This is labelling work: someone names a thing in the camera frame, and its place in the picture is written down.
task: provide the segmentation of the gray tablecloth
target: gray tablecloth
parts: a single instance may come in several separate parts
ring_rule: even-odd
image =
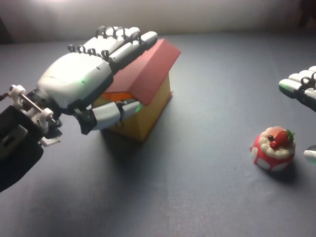
[[[316,36],[166,38],[182,54],[170,72],[173,98],[148,140],[84,136],[75,118],[63,116],[62,143],[0,194],[1,237],[316,235],[316,166],[303,157],[316,144],[316,113],[278,90],[281,79],[316,65]],[[0,46],[1,91],[34,89],[67,46]],[[276,125],[297,142],[284,177],[260,170],[249,152]]]

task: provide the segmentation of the strawberry cake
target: strawberry cake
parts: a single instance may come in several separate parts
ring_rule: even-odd
[[[282,127],[269,127],[250,147],[253,162],[268,171],[281,171],[293,161],[294,133]]]

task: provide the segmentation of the red roof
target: red roof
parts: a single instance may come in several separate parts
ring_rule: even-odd
[[[105,92],[127,92],[148,105],[179,55],[180,51],[171,43],[159,39],[151,49],[118,71]]]

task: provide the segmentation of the cardboard house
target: cardboard house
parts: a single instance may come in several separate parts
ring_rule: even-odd
[[[180,51],[170,42],[159,39],[114,76],[114,82],[92,106],[134,98],[142,107],[124,120],[123,126],[117,124],[110,130],[138,141],[147,138],[172,95],[169,71],[179,55]]]

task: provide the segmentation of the robotic hand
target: robotic hand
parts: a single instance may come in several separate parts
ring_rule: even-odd
[[[280,91],[286,96],[298,100],[316,112],[316,66],[301,71],[279,82]],[[316,164],[316,146],[309,147],[304,157]]]
[[[70,52],[44,72],[35,90],[26,94],[21,85],[13,85],[0,98],[13,102],[0,114],[0,192],[32,168],[42,156],[42,146],[60,142],[61,114],[74,116],[85,135],[133,115],[141,106],[135,99],[88,107],[119,70],[157,40],[155,32],[141,35],[135,27],[101,26],[84,45],[69,45]]]

